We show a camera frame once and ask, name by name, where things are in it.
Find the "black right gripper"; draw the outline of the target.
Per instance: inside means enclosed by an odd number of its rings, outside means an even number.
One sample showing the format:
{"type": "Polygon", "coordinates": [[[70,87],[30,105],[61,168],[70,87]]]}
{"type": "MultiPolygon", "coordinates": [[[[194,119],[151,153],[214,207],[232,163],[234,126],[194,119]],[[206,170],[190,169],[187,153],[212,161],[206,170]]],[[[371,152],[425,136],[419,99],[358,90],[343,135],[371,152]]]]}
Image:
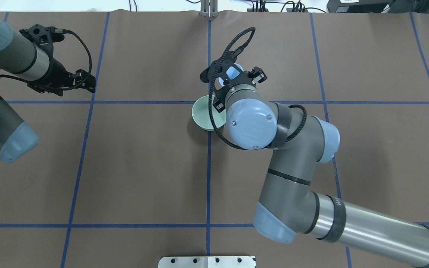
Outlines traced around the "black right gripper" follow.
{"type": "Polygon", "coordinates": [[[256,85],[267,80],[267,75],[263,69],[255,66],[252,70],[243,71],[236,65],[237,56],[240,52],[228,52],[224,58],[219,58],[211,63],[204,71],[200,73],[200,80],[203,83],[214,85],[213,79],[221,79],[220,89],[213,89],[213,107],[216,112],[225,111],[225,98],[228,91],[233,87],[242,84],[256,85]]]}

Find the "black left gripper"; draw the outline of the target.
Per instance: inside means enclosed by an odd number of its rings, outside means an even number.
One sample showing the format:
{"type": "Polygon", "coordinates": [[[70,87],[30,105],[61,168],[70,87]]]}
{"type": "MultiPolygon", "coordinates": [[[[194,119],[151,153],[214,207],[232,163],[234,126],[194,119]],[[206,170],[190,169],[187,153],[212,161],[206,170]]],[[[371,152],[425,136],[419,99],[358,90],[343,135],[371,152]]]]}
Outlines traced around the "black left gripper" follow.
{"type": "Polygon", "coordinates": [[[96,78],[91,74],[93,61],[92,55],[84,41],[69,29],[57,28],[54,26],[33,25],[29,29],[20,29],[20,34],[29,40],[36,48],[41,49],[49,57],[48,71],[38,80],[27,82],[27,86],[38,93],[53,93],[63,96],[67,90],[85,89],[90,93],[95,93],[96,78]],[[66,68],[54,59],[54,43],[64,40],[65,35],[73,35],[84,47],[89,62],[89,69],[77,70],[75,73],[66,71],[66,68]]]}

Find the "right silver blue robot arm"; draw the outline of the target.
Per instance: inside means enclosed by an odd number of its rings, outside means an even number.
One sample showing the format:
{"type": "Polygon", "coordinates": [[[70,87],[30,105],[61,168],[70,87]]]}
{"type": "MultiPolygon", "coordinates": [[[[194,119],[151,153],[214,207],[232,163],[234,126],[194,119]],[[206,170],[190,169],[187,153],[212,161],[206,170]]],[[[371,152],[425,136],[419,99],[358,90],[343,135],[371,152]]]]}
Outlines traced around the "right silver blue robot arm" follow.
{"type": "Polygon", "coordinates": [[[271,149],[272,158],[255,211],[263,236],[291,243],[297,234],[341,243],[414,268],[429,268],[429,227],[399,220],[311,189],[316,166],[327,163],[340,145],[336,127],[308,116],[302,105],[264,100],[257,83],[261,68],[245,71],[241,49],[225,51],[200,75],[210,83],[209,108],[226,112],[228,145],[241,150],[271,149]]]}

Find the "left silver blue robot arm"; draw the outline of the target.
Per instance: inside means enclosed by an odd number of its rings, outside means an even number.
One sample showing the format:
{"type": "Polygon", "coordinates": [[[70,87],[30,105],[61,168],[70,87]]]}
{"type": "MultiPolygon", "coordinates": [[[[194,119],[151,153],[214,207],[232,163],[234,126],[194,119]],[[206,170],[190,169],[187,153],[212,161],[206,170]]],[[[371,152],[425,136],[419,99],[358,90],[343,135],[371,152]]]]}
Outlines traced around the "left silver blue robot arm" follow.
{"type": "MultiPolygon", "coordinates": [[[[33,25],[15,30],[0,19],[0,81],[24,83],[37,93],[63,96],[68,90],[95,92],[93,60],[87,45],[73,31],[33,25]],[[88,56],[88,70],[68,71],[54,56],[54,44],[75,37],[88,56]]],[[[33,128],[10,106],[0,92],[0,162],[12,163],[39,144],[33,128]]]]}

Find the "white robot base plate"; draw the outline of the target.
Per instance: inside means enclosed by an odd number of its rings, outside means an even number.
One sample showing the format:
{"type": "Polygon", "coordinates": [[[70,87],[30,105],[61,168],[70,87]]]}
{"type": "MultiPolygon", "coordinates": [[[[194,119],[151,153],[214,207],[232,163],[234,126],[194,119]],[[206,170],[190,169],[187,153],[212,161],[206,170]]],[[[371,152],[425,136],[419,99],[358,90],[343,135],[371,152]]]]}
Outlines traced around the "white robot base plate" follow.
{"type": "Polygon", "coordinates": [[[167,256],[160,259],[159,268],[256,268],[252,256],[167,256]]]}

